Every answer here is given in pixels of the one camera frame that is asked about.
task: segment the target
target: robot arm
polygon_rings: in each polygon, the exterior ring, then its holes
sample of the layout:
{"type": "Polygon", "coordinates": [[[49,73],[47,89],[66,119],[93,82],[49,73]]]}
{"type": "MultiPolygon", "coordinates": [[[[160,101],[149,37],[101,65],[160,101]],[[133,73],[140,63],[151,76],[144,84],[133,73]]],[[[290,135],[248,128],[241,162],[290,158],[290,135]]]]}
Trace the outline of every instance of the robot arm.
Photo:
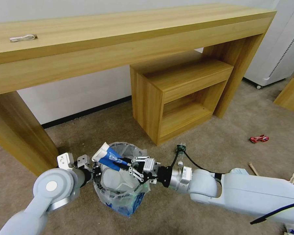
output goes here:
{"type": "Polygon", "coordinates": [[[64,153],[57,157],[59,168],[42,173],[34,183],[34,198],[23,211],[12,216],[0,235],[22,234],[38,235],[47,223],[47,213],[75,200],[79,196],[80,187],[91,178],[89,157],[80,156],[77,167],[71,153],[64,153]]]}
{"type": "MultiPolygon", "coordinates": [[[[179,151],[185,153],[185,148],[179,150],[178,146],[179,151]]],[[[201,169],[193,171],[187,166],[174,169],[177,155],[172,165],[165,167],[149,156],[121,159],[115,157],[117,153],[108,154],[109,156],[107,153],[108,146],[94,155],[92,160],[95,163],[92,169],[89,168],[87,155],[80,156],[77,162],[74,162],[71,153],[58,156],[59,168],[48,170],[37,178],[33,188],[33,200],[24,211],[7,221],[0,230],[0,235],[40,234],[46,225],[48,212],[75,200],[79,196],[80,187],[92,178],[96,181],[102,176],[99,163],[109,165],[111,169],[127,170],[140,184],[146,181],[152,184],[160,182],[164,187],[190,194],[193,201],[260,217],[251,224],[264,221],[268,216],[272,220],[294,224],[294,185],[286,180],[209,172],[191,159],[191,162],[201,169]],[[96,160],[99,155],[102,155],[102,158],[96,160]],[[218,183],[222,186],[219,197],[218,183]]]]}
{"type": "Polygon", "coordinates": [[[153,182],[161,182],[164,187],[179,193],[188,193],[193,201],[258,217],[251,224],[263,222],[267,218],[294,224],[294,185],[289,181],[234,173],[220,174],[205,169],[192,171],[187,166],[174,169],[174,164],[163,167],[160,163],[155,165],[155,162],[152,158],[143,161],[145,177],[142,182],[152,176],[150,172],[156,170],[153,182]],[[219,197],[218,183],[222,187],[219,197]]]}

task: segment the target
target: vent slot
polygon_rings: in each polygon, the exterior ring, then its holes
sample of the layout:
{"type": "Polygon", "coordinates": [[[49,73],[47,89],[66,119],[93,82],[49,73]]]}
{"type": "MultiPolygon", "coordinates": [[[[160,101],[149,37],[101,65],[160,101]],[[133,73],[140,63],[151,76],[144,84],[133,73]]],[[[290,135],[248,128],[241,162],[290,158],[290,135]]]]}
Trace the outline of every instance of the vent slot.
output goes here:
{"type": "Polygon", "coordinates": [[[273,72],[276,70],[276,68],[279,66],[280,62],[283,60],[284,56],[286,55],[286,53],[289,51],[290,47],[292,46],[292,44],[294,43],[294,38],[291,41],[291,43],[289,44],[289,46],[287,47],[287,49],[285,50],[285,52],[283,53],[283,55],[281,56],[281,58],[279,59],[279,61],[277,62],[277,64],[275,65],[275,67],[273,68],[273,70],[271,71],[271,73],[269,74],[269,77],[271,77],[271,75],[273,74],[273,72]]]}

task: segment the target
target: gray carpet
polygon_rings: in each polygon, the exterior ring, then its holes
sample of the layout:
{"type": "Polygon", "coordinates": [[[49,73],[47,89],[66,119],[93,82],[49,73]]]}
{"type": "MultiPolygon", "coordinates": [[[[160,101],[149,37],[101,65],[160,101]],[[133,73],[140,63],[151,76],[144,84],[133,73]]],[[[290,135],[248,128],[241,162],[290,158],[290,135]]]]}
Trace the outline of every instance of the gray carpet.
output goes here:
{"type": "MultiPolygon", "coordinates": [[[[163,165],[171,164],[175,145],[203,167],[228,172],[248,168],[260,175],[289,179],[294,172],[294,113],[273,104],[287,81],[261,90],[242,82],[223,119],[206,123],[155,146],[132,117],[131,102],[47,129],[60,153],[92,156],[103,142],[125,141],[147,149],[163,165]],[[252,144],[248,138],[267,134],[270,140],[252,144]]],[[[185,165],[192,166],[185,160],[185,165]]],[[[36,177],[0,147],[0,228],[32,199],[36,177]]],[[[44,234],[282,234],[283,226],[266,221],[250,225],[252,217],[190,200],[161,184],[151,185],[131,218],[101,204],[92,184],[73,203],[49,215],[44,234]]]]}

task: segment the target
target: open shelf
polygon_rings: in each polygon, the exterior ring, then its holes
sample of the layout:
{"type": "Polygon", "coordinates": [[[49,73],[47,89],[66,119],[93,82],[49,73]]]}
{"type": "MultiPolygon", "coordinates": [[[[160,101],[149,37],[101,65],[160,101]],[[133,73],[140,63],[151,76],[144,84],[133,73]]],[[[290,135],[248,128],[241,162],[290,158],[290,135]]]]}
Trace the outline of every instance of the open shelf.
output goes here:
{"type": "Polygon", "coordinates": [[[188,95],[164,105],[160,138],[189,126],[197,120],[210,117],[213,111],[198,102],[194,95],[188,95]]]}
{"type": "Polygon", "coordinates": [[[133,117],[159,145],[210,119],[233,66],[189,51],[130,69],[133,117]]]}

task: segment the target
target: black wire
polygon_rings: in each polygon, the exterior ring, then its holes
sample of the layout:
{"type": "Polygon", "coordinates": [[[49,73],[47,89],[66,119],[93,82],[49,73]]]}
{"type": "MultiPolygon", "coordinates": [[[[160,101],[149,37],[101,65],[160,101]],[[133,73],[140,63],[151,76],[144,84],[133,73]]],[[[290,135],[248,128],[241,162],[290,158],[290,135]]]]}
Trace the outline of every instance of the black wire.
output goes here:
{"type": "Polygon", "coordinates": [[[183,152],[185,153],[185,155],[187,156],[187,158],[188,158],[188,159],[189,159],[189,160],[190,160],[195,166],[197,166],[199,169],[209,171],[210,173],[224,174],[224,173],[213,172],[213,171],[207,170],[207,169],[205,169],[205,168],[202,168],[201,166],[197,165],[197,164],[196,164],[196,163],[190,158],[190,156],[188,156],[188,154],[187,154],[185,151],[183,151],[183,152]]]}
{"type": "Polygon", "coordinates": [[[176,162],[176,159],[177,159],[177,156],[179,155],[180,152],[181,152],[181,150],[177,150],[177,151],[176,151],[176,155],[175,155],[175,158],[174,158],[174,160],[173,160],[173,162],[172,162],[172,164],[171,164],[171,167],[174,166],[174,164],[175,164],[175,162],[176,162]]]}
{"type": "Polygon", "coordinates": [[[263,222],[263,221],[265,221],[268,217],[273,216],[273,215],[275,215],[276,213],[279,213],[279,212],[281,212],[281,211],[284,211],[284,210],[289,209],[289,208],[292,208],[292,207],[294,207],[294,203],[293,203],[293,204],[290,204],[290,205],[287,205],[287,206],[284,206],[284,207],[281,207],[281,208],[279,208],[279,209],[277,209],[277,210],[275,210],[275,211],[272,211],[272,212],[270,212],[270,213],[268,213],[268,214],[265,214],[264,216],[259,217],[258,219],[253,220],[250,224],[257,224],[257,223],[263,222]]]}

